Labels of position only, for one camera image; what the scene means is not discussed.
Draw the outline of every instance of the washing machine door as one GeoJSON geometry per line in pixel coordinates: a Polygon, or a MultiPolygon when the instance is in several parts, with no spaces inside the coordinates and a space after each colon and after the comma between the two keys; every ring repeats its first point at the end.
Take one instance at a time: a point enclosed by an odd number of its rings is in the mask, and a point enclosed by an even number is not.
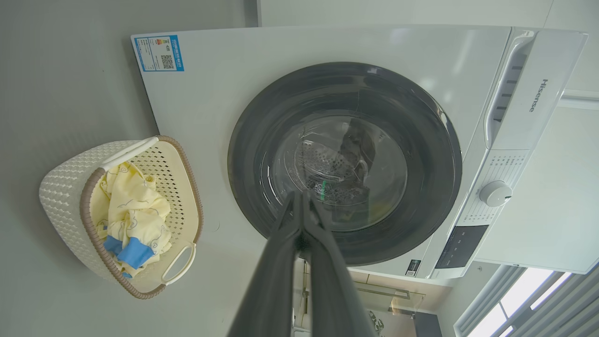
{"type": "Polygon", "coordinates": [[[453,206],[461,154],[439,104],[375,65],[319,64],[275,81],[233,132],[229,180],[265,237],[290,191],[310,191],[350,266],[400,256],[453,206]]]}

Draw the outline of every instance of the blue fabric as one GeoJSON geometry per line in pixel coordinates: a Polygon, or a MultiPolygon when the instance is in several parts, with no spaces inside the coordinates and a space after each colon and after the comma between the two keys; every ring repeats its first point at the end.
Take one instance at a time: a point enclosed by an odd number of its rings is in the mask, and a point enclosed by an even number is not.
{"type": "Polygon", "coordinates": [[[119,261],[127,262],[134,269],[138,269],[152,256],[154,256],[154,252],[150,247],[141,243],[136,237],[131,237],[129,244],[117,255],[117,258],[119,261]]]}
{"type": "Polygon", "coordinates": [[[113,252],[114,255],[119,255],[123,250],[123,242],[109,235],[106,237],[106,241],[104,241],[104,249],[109,252],[113,252]]]}

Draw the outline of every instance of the brown woven rim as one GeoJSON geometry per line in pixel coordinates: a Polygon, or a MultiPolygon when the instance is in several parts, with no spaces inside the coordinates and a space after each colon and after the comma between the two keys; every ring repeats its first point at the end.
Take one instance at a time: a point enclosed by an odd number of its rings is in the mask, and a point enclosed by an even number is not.
{"type": "MultiPolygon", "coordinates": [[[[183,162],[183,166],[185,167],[185,171],[187,173],[187,177],[189,178],[189,183],[191,185],[193,196],[195,198],[195,204],[198,208],[198,232],[196,233],[195,238],[193,239],[193,242],[197,243],[199,235],[202,232],[204,215],[202,212],[202,204],[199,200],[198,187],[195,183],[195,178],[189,165],[189,161],[187,161],[187,156],[185,155],[185,152],[183,151],[181,144],[179,144],[176,140],[167,136],[157,136],[157,138],[160,142],[167,142],[173,145],[175,149],[177,149],[177,152],[181,157],[181,161],[183,162]]],[[[104,249],[104,243],[99,238],[98,233],[96,232],[96,227],[93,225],[92,216],[90,213],[90,201],[92,198],[94,187],[96,187],[96,184],[100,179],[102,179],[105,173],[106,171],[103,168],[97,168],[89,177],[89,179],[85,183],[85,186],[83,187],[83,191],[81,192],[81,201],[79,202],[79,212],[81,213],[81,221],[83,222],[83,227],[85,228],[85,231],[89,236],[89,239],[92,241],[92,245],[96,249],[96,252],[98,252],[98,255],[106,265],[106,268],[108,268],[110,273],[123,286],[123,288],[125,288],[125,290],[129,292],[129,294],[133,295],[138,299],[151,299],[154,296],[161,293],[162,290],[166,288],[166,285],[161,284],[154,290],[148,291],[146,293],[138,291],[131,283],[129,283],[129,281],[123,276],[123,274],[121,274],[117,266],[114,264],[112,258],[110,257],[110,254],[106,251],[106,249],[104,249]]]]}

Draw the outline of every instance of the qr code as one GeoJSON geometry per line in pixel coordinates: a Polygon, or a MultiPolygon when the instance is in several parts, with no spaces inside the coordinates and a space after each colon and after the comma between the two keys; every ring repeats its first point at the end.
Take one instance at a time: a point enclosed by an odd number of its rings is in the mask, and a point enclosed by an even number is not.
{"type": "Polygon", "coordinates": [[[164,69],[175,69],[173,65],[173,56],[172,55],[162,55],[162,68],[164,69]]]}

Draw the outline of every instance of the white washing machine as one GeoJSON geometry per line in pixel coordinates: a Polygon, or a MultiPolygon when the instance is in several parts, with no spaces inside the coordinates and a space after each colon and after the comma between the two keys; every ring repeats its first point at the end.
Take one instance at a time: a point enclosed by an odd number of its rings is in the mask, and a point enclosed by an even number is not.
{"type": "Polygon", "coordinates": [[[478,26],[131,37],[159,130],[196,176],[198,245],[255,264],[286,196],[308,191],[352,269],[415,278],[465,273],[586,39],[478,26]]]}

